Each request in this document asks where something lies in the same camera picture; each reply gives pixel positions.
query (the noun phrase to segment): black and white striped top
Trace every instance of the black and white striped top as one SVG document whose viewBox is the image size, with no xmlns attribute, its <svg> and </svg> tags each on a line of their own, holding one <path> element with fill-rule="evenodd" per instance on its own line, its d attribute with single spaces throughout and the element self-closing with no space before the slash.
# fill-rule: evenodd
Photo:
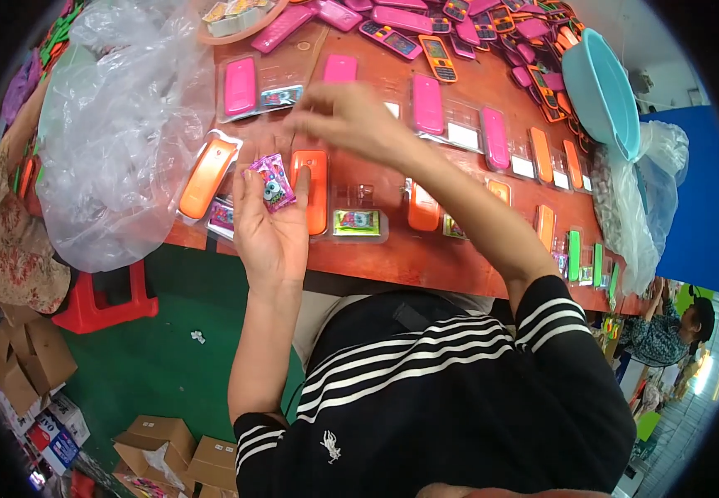
<svg viewBox="0 0 719 498">
<path fill-rule="evenodd" d="M 236 420 L 241 498 L 414 496 L 435 482 L 610 493 L 635 426 L 583 310 L 546 276 L 515 321 L 517 340 L 494 317 L 457 315 L 330 354 L 289 428 Z"/>
</svg>

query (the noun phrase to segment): logo on shirt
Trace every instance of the logo on shirt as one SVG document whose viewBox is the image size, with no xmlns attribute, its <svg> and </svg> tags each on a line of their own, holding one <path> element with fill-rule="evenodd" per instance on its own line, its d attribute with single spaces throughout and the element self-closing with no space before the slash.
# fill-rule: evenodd
<svg viewBox="0 0 719 498">
<path fill-rule="evenodd" d="M 340 448 L 337 447 L 337 437 L 331 433 L 330 430 L 324 431 L 324 440 L 321 444 L 329 450 L 329 457 L 331 458 L 329 461 L 330 465 L 340 458 Z"/>
</svg>

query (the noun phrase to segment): candy wrapper with cartoon eyes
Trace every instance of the candy wrapper with cartoon eyes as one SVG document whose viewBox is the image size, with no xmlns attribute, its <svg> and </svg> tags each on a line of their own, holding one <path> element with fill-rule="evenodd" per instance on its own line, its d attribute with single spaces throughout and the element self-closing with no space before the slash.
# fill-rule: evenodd
<svg viewBox="0 0 719 498">
<path fill-rule="evenodd" d="M 285 174 L 285 167 L 282 164 L 281 154 L 271 154 L 259 158 L 254 161 L 250 170 L 256 171 L 262 176 L 265 182 L 265 190 L 263 191 L 263 202 L 268 208 L 268 213 L 276 211 L 295 203 L 295 194 L 293 188 L 288 182 L 288 176 Z"/>
</svg>

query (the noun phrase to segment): blue plastic basin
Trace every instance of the blue plastic basin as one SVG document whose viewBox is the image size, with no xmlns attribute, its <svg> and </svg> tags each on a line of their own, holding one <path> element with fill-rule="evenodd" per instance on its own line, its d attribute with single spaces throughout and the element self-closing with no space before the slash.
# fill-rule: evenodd
<svg viewBox="0 0 719 498">
<path fill-rule="evenodd" d="M 581 125 L 597 142 L 633 161 L 639 151 L 639 113 L 636 99 L 613 50 L 594 29 L 564 52 L 562 72 L 566 92 Z"/>
</svg>

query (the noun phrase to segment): floral cloth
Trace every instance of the floral cloth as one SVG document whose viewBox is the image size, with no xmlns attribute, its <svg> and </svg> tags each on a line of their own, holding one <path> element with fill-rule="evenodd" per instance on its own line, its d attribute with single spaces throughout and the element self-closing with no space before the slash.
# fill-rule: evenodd
<svg viewBox="0 0 719 498">
<path fill-rule="evenodd" d="M 688 353 L 689 345 L 680 339 L 680 315 L 672 302 L 663 304 L 663 315 L 654 315 L 649 322 L 640 316 L 624 322 L 619 344 L 647 366 L 676 364 Z"/>
<path fill-rule="evenodd" d="M 41 221 L 28 214 L 8 185 L 9 140 L 0 143 L 0 302 L 55 312 L 66 297 L 69 268 L 55 253 Z"/>
</svg>

